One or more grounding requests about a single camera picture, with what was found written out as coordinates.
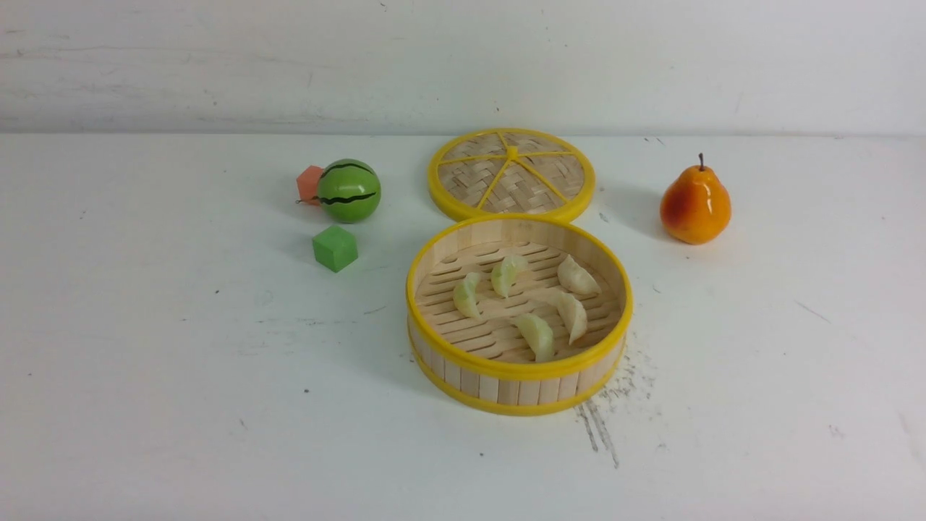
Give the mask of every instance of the bamboo steamer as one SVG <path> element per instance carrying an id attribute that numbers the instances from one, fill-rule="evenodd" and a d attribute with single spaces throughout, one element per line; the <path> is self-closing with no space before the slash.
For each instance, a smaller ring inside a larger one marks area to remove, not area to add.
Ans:
<path id="1" fill-rule="evenodd" d="M 511 254 L 527 258 L 529 270 L 501 299 L 488 273 Z M 602 288 L 598 296 L 576 296 L 589 328 L 572 346 L 551 303 L 562 289 L 557 267 L 567 254 Z M 483 273 L 480 320 L 464 317 L 453 302 L 454 287 L 469 272 Z M 483 216 L 441 232 L 412 262 L 406 299 L 412 351 L 433 384 L 469 406 L 515 415 L 554 413 L 595 394 L 622 357 L 632 315 L 630 280 L 604 244 L 571 224 L 526 214 Z M 553 361 L 533 361 L 511 323 L 524 312 L 553 329 Z"/>
<path id="2" fill-rule="evenodd" d="M 462 221 L 508 213 L 562 222 L 592 201 L 594 169 L 575 146 L 548 133 L 488 129 L 444 145 L 428 167 L 434 204 Z"/>

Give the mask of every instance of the dumpling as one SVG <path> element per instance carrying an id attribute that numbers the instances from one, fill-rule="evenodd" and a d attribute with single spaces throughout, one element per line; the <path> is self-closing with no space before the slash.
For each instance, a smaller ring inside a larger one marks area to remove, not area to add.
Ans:
<path id="1" fill-rule="evenodd" d="M 476 306 L 476 285 L 479 284 L 478 273 L 467 273 L 463 280 L 454 288 L 454 305 L 469 318 L 480 318 L 479 308 Z"/>
<path id="2" fill-rule="evenodd" d="M 508 298 L 508 290 L 518 278 L 518 273 L 527 269 L 527 259 L 520 255 L 509 255 L 492 269 L 492 289 L 499 297 Z"/>
<path id="3" fill-rule="evenodd" d="M 569 293 L 559 292 L 556 299 L 557 311 L 569 331 L 569 344 L 575 342 L 588 331 L 588 316 L 578 299 Z"/>
<path id="4" fill-rule="evenodd" d="M 601 293 L 601 286 L 595 281 L 591 273 L 585 271 L 585 268 L 579 265 L 571 255 L 566 256 L 566 260 L 559 263 L 557 268 L 559 283 L 572 293 L 580 295 Z"/>
<path id="5" fill-rule="evenodd" d="M 553 360 L 553 329 L 550 329 L 546 320 L 533 313 L 524 313 L 515 318 L 514 322 L 521 336 L 527 340 L 527 345 L 531 347 L 535 362 Z"/>

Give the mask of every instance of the pink cube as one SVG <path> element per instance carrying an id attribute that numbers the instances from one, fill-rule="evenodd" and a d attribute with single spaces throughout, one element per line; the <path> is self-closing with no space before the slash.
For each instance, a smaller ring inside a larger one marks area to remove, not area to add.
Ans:
<path id="1" fill-rule="evenodd" d="M 312 165 L 305 172 L 295 178 L 295 184 L 299 187 L 299 199 L 310 205 L 319 205 L 319 179 L 325 172 L 321 167 Z"/>

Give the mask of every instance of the green cube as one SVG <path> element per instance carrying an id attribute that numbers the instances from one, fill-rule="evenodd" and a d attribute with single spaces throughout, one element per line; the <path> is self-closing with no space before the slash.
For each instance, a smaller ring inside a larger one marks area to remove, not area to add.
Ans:
<path id="1" fill-rule="evenodd" d="M 338 273 L 347 264 L 357 260 L 357 240 L 340 226 L 329 226 L 312 238 L 315 260 Z"/>

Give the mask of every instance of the table surface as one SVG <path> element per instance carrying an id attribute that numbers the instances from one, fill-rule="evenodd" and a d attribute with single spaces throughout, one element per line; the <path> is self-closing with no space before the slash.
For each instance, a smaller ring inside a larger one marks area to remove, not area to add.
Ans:
<path id="1" fill-rule="evenodd" d="M 926 140 L 571 138 L 627 353 L 511 418 L 409 358 L 446 139 L 0 135 L 0 518 L 926 516 Z M 658 201 L 698 152 L 733 218 L 691 247 Z M 384 196 L 335 274 L 294 179 L 342 157 Z"/>

